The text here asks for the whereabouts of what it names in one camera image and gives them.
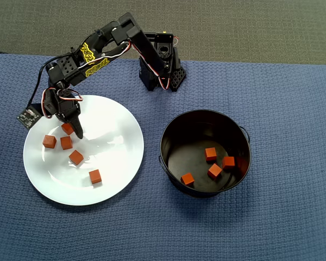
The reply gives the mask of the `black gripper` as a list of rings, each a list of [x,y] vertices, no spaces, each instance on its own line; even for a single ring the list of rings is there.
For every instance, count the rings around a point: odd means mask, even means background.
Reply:
[[[76,136],[83,138],[83,129],[79,121],[81,97],[70,89],[48,88],[44,91],[44,114],[55,115],[60,121],[70,123]]]

